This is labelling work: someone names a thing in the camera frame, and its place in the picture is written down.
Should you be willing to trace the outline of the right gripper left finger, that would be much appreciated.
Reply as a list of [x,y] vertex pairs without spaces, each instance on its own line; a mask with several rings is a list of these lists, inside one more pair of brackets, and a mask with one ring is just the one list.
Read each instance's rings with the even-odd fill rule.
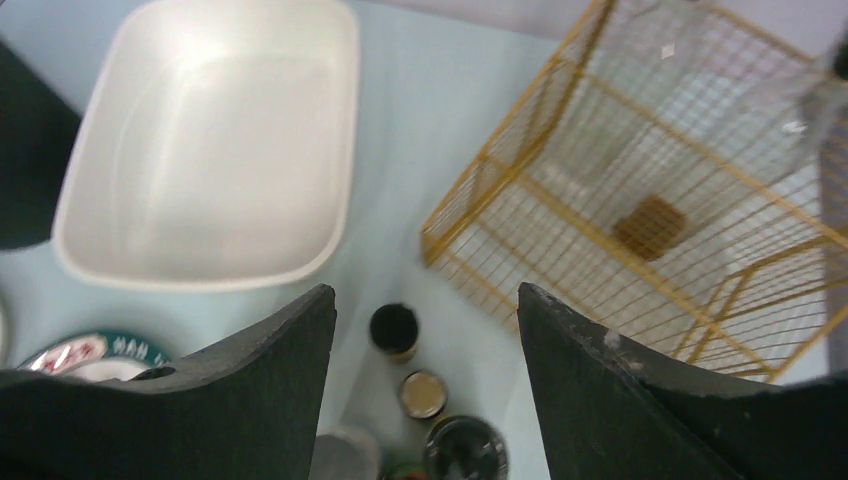
[[128,381],[1,374],[5,479],[305,479],[334,289]]

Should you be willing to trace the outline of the red label sauce bottle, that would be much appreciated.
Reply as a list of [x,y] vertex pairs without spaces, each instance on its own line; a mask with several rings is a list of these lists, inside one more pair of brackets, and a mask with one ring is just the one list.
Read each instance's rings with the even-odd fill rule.
[[402,463],[390,467],[382,480],[428,480],[427,472],[417,463]]

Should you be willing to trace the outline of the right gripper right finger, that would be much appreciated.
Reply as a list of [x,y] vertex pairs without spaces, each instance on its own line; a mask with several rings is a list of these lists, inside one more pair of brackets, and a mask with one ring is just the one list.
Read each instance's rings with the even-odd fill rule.
[[843,479],[847,376],[775,386],[614,334],[523,283],[520,339],[554,479]]

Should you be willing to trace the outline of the glass oil bottle gold spout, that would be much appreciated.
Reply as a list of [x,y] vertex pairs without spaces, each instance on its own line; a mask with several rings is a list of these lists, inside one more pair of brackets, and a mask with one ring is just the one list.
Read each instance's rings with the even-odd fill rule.
[[707,59],[715,26],[711,1],[641,1],[602,42],[593,73],[637,106],[644,117],[624,119],[623,109],[602,115],[610,136],[591,174],[613,171],[624,185],[607,225],[637,255],[720,259],[725,242],[709,238],[728,199],[731,177],[692,149],[722,129],[741,86],[713,72]]

